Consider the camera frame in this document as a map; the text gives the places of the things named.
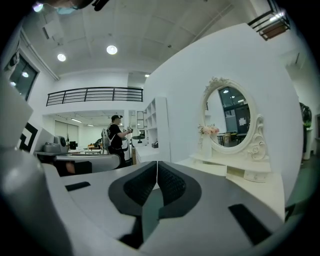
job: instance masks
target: oval mirror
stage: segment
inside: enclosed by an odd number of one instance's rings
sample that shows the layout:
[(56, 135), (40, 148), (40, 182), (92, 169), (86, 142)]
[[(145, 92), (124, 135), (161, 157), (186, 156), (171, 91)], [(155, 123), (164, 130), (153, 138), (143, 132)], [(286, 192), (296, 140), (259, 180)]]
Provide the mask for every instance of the oval mirror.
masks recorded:
[(214, 90), (205, 106), (205, 125), (214, 127), (223, 147), (239, 145), (250, 127), (250, 109), (244, 95), (234, 87), (225, 86)]

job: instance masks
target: pink flowers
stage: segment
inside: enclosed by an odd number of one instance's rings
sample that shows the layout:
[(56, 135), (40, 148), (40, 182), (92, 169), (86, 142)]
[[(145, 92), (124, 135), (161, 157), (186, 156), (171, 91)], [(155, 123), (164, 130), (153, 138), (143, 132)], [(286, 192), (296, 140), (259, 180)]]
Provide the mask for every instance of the pink flowers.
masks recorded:
[(216, 128), (214, 124), (212, 124), (210, 126), (199, 125), (198, 129), (199, 129), (199, 132), (201, 134), (212, 135), (212, 134), (218, 134), (219, 133), (219, 129)]

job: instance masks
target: backpack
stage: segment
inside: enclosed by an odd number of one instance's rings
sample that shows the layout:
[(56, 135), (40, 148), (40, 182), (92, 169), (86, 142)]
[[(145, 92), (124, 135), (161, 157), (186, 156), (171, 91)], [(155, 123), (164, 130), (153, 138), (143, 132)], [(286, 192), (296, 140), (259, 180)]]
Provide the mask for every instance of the backpack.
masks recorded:
[(111, 142), (113, 141), (114, 137), (116, 136), (116, 135), (114, 135), (114, 136), (112, 137), (112, 139), (109, 139), (108, 129), (109, 129), (109, 127), (110, 127), (111, 125), (112, 125), (112, 124), (110, 124), (107, 129), (104, 129), (104, 128), (103, 128), (103, 129), (102, 129), (102, 132), (101, 132), (103, 149), (106, 149), (106, 150), (108, 149), (108, 147), (111, 146)]

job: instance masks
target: white ceiling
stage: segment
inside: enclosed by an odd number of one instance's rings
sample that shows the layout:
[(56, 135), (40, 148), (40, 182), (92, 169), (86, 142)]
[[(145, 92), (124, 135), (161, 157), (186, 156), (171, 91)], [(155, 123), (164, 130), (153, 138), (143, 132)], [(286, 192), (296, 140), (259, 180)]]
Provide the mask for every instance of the white ceiling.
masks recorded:
[[(60, 15), (46, 5), (30, 13), (23, 29), (57, 75), (101, 68), (152, 72), (233, 8), (229, 0), (110, 0), (98, 12), (88, 6)], [(118, 53), (107, 54), (108, 45)]]
[[(60, 122), (67, 122), (73, 125), (93, 125), (93, 126), (108, 126), (111, 122), (113, 115), (125, 116), (123, 110), (95, 110), (95, 111), (78, 111), (78, 112), (65, 112), (51, 115), (55, 120)], [(136, 112), (134, 110), (129, 111), (130, 124), (135, 123)]]

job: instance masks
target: ceiling pipe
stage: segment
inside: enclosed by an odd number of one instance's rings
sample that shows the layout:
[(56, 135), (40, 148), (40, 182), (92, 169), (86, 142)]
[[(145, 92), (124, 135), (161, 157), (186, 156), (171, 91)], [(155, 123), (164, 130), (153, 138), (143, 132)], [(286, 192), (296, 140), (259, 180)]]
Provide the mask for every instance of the ceiling pipe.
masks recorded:
[(40, 57), (40, 55), (37, 53), (36, 49), (32, 46), (30, 40), (28, 39), (28, 36), (24, 29), (21, 29), (21, 38), (26, 44), (26, 47), (31, 51), (31, 53), (35, 56), (35, 58), (39, 61), (39, 63), (43, 66), (43, 68), (49, 73), (50, 76), (53, 77), (54, 80), (58, 81), (60, 80), (60, 77), (57, 76), (51, 68), (44, 62), (44, 60)]
[(198, 39), (200, 39), (200, 37), (206, 33), (214, 24), (215, 24), (215, 20), (217, 18), (219, 18), (218, 20), (220, 20), (223, 16), (221, 15), (221, 13), (223, 13), (225, 10), (227, 10), (228, 8), (233, 8), (232, 4), (229, 4), (226, 8), (224, 8), (222, 11), (219, 12), (218, 15), (216, 15), (212, 20), (209, 21), (209, 23), (191, 40), (191, 42), (189, 43), (189, 45), (191, 45), (192, 43), (194, 43), (195, 41), (197, 41)]

